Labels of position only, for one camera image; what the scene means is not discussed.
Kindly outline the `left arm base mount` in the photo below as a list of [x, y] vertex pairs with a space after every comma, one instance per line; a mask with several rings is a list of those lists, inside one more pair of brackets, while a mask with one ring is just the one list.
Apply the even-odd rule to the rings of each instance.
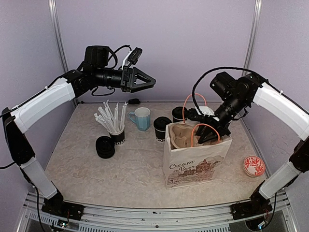
[[42, 211], [54, 216], [80, 221], [84, 206], [64, 201], [63, 195], [57, 190], [55, 196], [50, 199], [44, 198]]

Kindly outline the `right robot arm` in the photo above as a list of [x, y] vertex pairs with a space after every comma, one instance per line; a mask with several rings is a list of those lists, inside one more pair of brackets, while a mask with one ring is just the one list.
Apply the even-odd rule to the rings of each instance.
[[236, 121], [236, 115], [252, 103], [271, 112], [300, 138], [289, 160], [251, 195], [247, 211], [256, 215], [273, 195], [309, 170], [309, 113], [254, 71], [235, 79], [225, 72], [225, 67], [220, 70], [210, 87], [220, 96], [222, 104], [212, 116], [206, 116], [199, 107], [196, 108], [197, 121], [209, 124], [209, 128], [202, 131], [200, 143], [210, 138], [211, 128], [215, 128], [219, 136], [229, 134], [229, 123]]

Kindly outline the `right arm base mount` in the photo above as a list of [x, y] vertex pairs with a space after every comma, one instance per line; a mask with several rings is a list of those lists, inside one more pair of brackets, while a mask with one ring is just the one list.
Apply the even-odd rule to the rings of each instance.
[[272, 211], [269, 199], [265, 199], [256, 189], [246, 202], [235, 203], [230, 206], [233, 220], [253, 217]]

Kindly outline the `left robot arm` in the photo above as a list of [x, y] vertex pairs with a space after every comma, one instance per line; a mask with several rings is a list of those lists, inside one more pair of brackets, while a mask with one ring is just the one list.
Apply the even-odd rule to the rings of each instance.
[[118, 70], [115, 66], [108, 67], [109, 57], [118, 60], [116, 53], [108, 46], [88, 46], [84, 60], [76, 70], [57, 77], [50, 85], [13, 109], [3, 109], [0, 117], [14, 163], [57, 215], [64, 214], [68, 205], [37, 161], [25, 133], [54, 109], [97, 87], [119, 88], [129, 93], [152, 88], [156, 80], [135, 67], [141, 54], [140, 48], [130, 51]]

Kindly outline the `black paper coffee cup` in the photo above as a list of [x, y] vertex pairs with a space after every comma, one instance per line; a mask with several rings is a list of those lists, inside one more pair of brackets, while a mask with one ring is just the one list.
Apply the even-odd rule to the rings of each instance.
[[172, 118], [172, 122], [173, 123], [175, 123], [175, 122], [182, 122], [182, 121], [183, 121], [182, 118], [175, 118], [175, 117]]

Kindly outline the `white paper bag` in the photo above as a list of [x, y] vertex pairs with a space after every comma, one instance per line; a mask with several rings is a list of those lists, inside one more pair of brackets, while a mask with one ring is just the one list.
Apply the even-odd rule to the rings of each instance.
[[169, 127], [176, 123], [194, 125], [198, 123], [185, 120], [166, 125], [163, 173], [167, 189], [193, 186], [213, 181], [223, 163], [232, 143], [230, 136], [220, 136], [215, 128], [208, 123], [203, 125], [210, 126], [220, 139], [214, 145], [203, 145], [193, 147], [193, 132], [191, 135], [191, 147], [171, 149]]

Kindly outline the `brown cardboard cup carrier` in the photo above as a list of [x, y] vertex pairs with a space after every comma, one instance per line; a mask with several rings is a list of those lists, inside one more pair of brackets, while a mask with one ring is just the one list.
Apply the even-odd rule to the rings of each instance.
[[170, 137], [170, 144], [171, 149], [180, 149], [180, 148], [189, 148], [191, 147], [191, 135], [193, 132], [193, 147], [203, 146], [203, 145], [214, 145], [217, 143], [217, 138], [211, 139], [210, 141], [204, 142], [202, 144], [198, 143], [200, 138], [197, 135], [196, 127], [194, 129], [194, 125], [190, 124], [182, 124], [176, 123], [169, 127], [169, 137]]

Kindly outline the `black plastic cup lid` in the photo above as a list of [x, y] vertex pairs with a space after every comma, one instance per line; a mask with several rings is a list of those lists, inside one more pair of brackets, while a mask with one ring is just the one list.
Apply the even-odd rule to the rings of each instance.
[[172, 117], [175, 118], [185, 118], [187, 120], [188, 110], [187, 108], [183, 108], [182, 106], [177, 106], [172, 110]]

